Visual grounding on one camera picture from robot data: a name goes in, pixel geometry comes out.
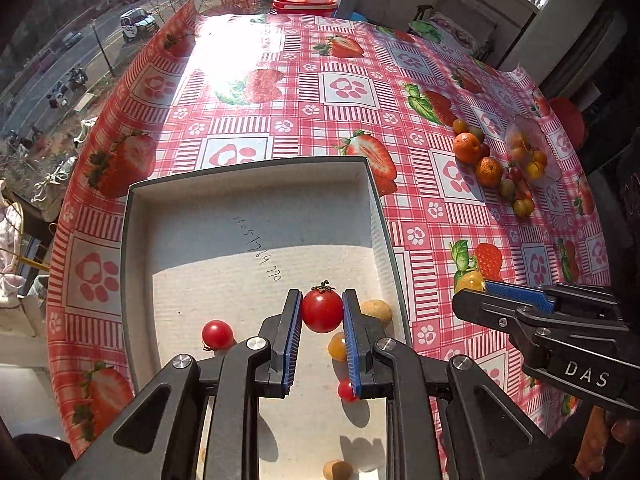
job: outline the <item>white lettering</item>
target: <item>white lettering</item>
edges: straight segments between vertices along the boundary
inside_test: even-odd
[[[600,380],[596,383],[596,386],[599,387],[604,387],[607,385],[607,377],[609,377],[609,373],[608,372],[603,372],[600,374]]]
[[[566,366],[566,370],[564,371],[565,375],[575,375],[578,371],[578,363],[574,363],[573,361],[569,361],[569,364]]]
[[[580,380],[587,379],[588,383],[591,383],[591,368],[587,368],[587,371],[582,374]]]

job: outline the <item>tablecloth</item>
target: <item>tablecloth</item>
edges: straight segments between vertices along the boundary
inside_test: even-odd
[[[409,104],[411,85],[428,101],[426,109],[418,107],[421,113]],[[482,128],[504,166],[511,119],[520,114],[538,122],[562,178],[532,189],[530,219],[517,218],[495,190],[478,186],[474,172],[456,164],[454,134],[446,126],[452,114]],[[357,136],[366,142],[353,142]],[[522,357],[504,334],[461,322],[451,310],[456,263],[450,245],[459,240],[466,240],[470,257],[486,250],[479,244],[497,247],[505,282],[564,280],[560,240],[574,255],[578,271],[571,278],[609,282],[580,162],[529,75],[521,68],[497,72],[453,49],[368,23],[303,15],[205,17],[190,2],[117,83],[62,206],[47,300],[48,346],[76,455],[131,395],[119,282],[128,185],[267,158],[349,155],[358,147],[388,170],[377,184],[414,348],[441,359],[468,354],[543,431],[559,427],[571,407],[567,399],[522,374]]]

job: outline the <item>plastic bag of fruit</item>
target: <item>plastic bag of fruit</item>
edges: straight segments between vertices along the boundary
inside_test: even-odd
[[[510,159],[522,170],[529,184],[540,186],[545,177],[560,180],[562,171],[536,121],[516,116],[507,127],[504,142]]]

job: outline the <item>red bucket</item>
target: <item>red bucket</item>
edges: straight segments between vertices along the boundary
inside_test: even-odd
[[[302,4],[298,2],[288,2],[287,0],[274,0],[273,8],[276,9],[277,14],[310,14],[311,16],[330,18],[334,15],[338,4],[335,2],[332,4]]]

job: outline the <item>pillow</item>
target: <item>pillow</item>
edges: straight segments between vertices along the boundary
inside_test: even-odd
[[[457,23],[436,12],[427,20],[417,20],[409,23],[411,30],[424,40],[443,44],[464,52],[468,56],[478,53],[482,45],[471,34]]]

